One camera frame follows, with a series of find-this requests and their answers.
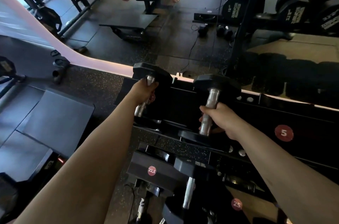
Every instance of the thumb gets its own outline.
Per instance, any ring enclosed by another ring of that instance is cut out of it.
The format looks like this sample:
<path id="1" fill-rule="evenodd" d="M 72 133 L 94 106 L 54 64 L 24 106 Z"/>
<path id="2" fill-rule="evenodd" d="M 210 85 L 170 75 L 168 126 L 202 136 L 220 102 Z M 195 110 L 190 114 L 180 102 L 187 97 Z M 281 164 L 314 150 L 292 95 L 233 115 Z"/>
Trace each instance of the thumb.
<path id="1" fill-rule="evenodd" d="M 159 85 L 159 82 L 154 82 L 150 86 L 148 86 L 149 91 L 154 91 Z"/>
<path id="2" fill-rule="evenodd" d="M 213 110 L 214 110 L 214 109 L 208 108 L 208 107 L 203 106 L 203 105 L 200 106 L 199 109 L 200 109 L 203 113 L 208 114 L 208 115 L 211 115 L 211 114 L 213 113 Z"/>

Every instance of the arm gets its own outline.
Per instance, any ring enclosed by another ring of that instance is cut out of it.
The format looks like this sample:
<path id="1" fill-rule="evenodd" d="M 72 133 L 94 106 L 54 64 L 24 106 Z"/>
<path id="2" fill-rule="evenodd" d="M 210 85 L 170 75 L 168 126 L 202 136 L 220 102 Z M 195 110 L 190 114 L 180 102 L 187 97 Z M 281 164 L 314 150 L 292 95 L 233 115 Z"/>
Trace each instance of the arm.
<path id="1" fill-rule="evenodd" d="M 288 154 L 229 107 L 200 107 L 237 140 L 260 173 L 279 206 L 294 224 L 338 223 L 339 186 Z"/>
<path id="2" fill-rule="evenodd" d="M 104 223 L 129 146 L 134 111 L 157 83 L 137 82 L 36 195 L 15 224 Z"/>

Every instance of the person's right arm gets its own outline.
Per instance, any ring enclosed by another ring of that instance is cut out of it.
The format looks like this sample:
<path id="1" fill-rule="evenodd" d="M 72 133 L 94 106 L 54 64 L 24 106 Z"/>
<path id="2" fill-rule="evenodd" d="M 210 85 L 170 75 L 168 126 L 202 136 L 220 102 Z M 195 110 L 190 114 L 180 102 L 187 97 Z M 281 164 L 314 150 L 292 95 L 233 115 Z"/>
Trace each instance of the person's right arm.
<path id="1" fill-rule="evenodd" d="M 237 140 L 293 224 L 339 223 L 339 186 L 295 159 L 222 103 L 200 107 Z"/>

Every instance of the person's left hand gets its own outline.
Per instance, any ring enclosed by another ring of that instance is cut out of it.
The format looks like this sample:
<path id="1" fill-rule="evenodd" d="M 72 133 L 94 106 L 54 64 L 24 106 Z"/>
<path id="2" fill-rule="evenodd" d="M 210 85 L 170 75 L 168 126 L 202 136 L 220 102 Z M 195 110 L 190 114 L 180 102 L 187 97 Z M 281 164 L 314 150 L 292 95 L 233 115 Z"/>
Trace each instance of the person's left hand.
<path id="1" fill-rule="evenodd" d="M 126 97 L 132 99 L 136 104 L 141 104 L 150 98 L 152 92 L 157 88 L 159 82 L 147 85 L 146 79 L 143 78 L 136 82 Z"/>

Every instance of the hand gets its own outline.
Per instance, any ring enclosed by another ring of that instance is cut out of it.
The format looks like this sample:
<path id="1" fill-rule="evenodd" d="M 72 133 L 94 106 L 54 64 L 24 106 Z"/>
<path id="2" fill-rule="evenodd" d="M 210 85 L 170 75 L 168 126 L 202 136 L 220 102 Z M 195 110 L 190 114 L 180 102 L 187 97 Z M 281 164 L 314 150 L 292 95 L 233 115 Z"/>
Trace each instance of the hand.
<path id="1" fill-rule="evenodd" d="M 220 133 L 225 131 L 230 139 L 236 140 L 236 131 L 246 123 L 241 119 L 234 111 L 228 106 L 219 102 L 216 109 L 207 108 L 206 106 L 200 106 L 202 113 L 211 116 L 218 128 L 213 129 L 211 133 Z"/>
<path id="2" fill-rule="evenodd" d="M 159 85 L 159 82 L 154 82 L 150 86 L 147 85 L 146 79 L 143 78 L 136 82 L 129 93 L 126 95 L 127 98 L 133 100 L 136 105 L 147 101 L 154 90 Z"/>

